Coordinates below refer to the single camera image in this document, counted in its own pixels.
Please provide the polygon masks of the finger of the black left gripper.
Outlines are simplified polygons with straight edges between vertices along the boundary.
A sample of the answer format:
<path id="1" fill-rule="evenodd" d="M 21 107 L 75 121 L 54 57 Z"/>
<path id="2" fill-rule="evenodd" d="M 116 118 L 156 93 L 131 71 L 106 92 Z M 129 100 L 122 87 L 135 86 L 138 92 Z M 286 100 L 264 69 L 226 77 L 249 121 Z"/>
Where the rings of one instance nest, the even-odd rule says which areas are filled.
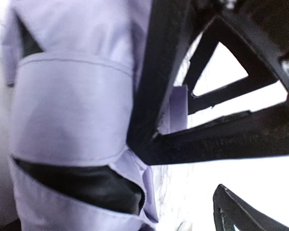
<path id="1" fill-rule="evenodd" d="M 148 165 L 182 164 L 224 159 L 289 155 L 289 9 L 189 9 L 182 39 L 183 53 L 201 35 L 183 81 L 188 113 L 193 114 L 281 81 L 288 92 L 284 103 L 259 112 L 224 116 L 204 125 L 162 135 L 156 132 L 144 151 Z M 196 96 L 193 89 L 222 43 L 248 76 Z"/>
<path id="2" fill-rule="evenodd" d="M 141 77 L 134 98 L 127 143 L 141 154 L 151 143 L 184 56 L 182 32 L 190 1 L 152 2 Z"/>

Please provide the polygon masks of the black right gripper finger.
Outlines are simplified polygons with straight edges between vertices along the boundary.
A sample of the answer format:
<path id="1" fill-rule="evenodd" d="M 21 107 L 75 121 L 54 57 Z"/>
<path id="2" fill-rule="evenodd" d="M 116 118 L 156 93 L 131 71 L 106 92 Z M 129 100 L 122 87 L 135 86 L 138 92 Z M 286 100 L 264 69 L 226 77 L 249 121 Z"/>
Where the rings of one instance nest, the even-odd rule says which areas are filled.
<path id="1" fill-rule="evenodd" d="M 289 227 L 250 206 L 220 184 L 213 195 L 214 224 L 217 231 L 289 231 Z"/>

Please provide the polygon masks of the lilac folding umbrella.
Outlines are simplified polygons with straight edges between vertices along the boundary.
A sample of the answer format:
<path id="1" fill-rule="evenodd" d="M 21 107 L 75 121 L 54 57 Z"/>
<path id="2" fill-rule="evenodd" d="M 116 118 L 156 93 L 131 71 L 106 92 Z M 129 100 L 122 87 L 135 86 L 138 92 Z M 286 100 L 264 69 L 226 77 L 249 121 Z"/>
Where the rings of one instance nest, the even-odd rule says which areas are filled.
<path id="1" fill-rule="evenodd" d="M 13 0 L 10 173 L 24 231 L 153 231 L 152 169 L 126 137 L 151 0 Z"/>

